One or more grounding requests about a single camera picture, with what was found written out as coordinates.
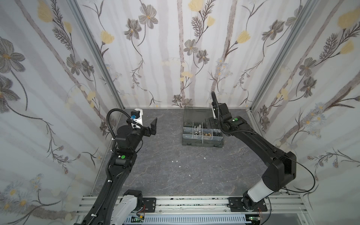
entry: wall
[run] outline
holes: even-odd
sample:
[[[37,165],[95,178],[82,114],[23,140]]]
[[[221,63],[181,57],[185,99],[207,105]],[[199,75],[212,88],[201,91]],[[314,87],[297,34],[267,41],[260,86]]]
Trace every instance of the wall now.
[[[65,1],[2,1],[0,21],[1,223],[72,224],[116,103]]]
[[[78,0],[127,107],[249,107],[306,1]]]
[[[266,138],[315,175],[300,194],[317,225],[358,224],[360,4],[318,3],[254,110]],[[289,188],[313,178],[301,166]]]

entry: gray floor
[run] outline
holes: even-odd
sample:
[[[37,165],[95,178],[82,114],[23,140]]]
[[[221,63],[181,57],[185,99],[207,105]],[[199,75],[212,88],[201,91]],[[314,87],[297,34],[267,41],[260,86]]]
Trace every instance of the gray floor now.
[[[143,137],[144,145],[120,192],[141,190],[143,195],[243,194],[256,184],[266,166],[237,138],[224,137],[223,148],[182,146],[183,109],[144,109],[144,126],[157,117],[157,134]],[[233,116],[249,122],[244,109],[231,109]],[[119,126],[125,125],[122,117]],[[106,179],[105,156],[93,196]]]

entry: gray organizer box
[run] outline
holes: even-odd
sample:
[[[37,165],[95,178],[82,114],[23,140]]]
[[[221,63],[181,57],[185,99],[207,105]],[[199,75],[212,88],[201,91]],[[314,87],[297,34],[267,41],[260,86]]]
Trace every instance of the gray organizer box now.
[[[222,148],[224,139],[211,108],[185,107],[182,145]]]

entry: black mounting plate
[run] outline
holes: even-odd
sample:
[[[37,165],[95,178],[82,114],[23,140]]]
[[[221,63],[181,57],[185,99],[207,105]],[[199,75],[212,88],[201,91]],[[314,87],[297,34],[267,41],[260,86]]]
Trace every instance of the black mounting plate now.
[[[248,212],[246,209],[243,208],[243,205],[241,203],[241,199],[242,199],[242,197],[228,198],[228,200],[229,200],[228,207],[230,207],[230,210],[232,212]],[[256,204],[256,209],[254,209],[254,211],[252,211],[252,212],[259,212],[258,207],[260,208],[260,210],[262,212],[267,212],[267,207],[266,207],[266,205],[264,203],[265,203],[264,199],[259,201]]]
[[[143,205],[145,206],[145,213],[155,212],[156,198],[143,198]]]

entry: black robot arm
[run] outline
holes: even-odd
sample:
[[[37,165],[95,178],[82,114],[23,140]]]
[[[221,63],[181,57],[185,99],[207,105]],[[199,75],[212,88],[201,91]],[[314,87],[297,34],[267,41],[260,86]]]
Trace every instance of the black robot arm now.
[[[279,191],[296,177],[296,156],[285,153],[255,132],[240,116],[232,117],[225,103],[218,103],[212,92],[214,115],[223,133],[244,142],[265,163],[267,170],[261,180],[243,194],[243,206],[247,210],[257,208],[257,203],[273,192]]]

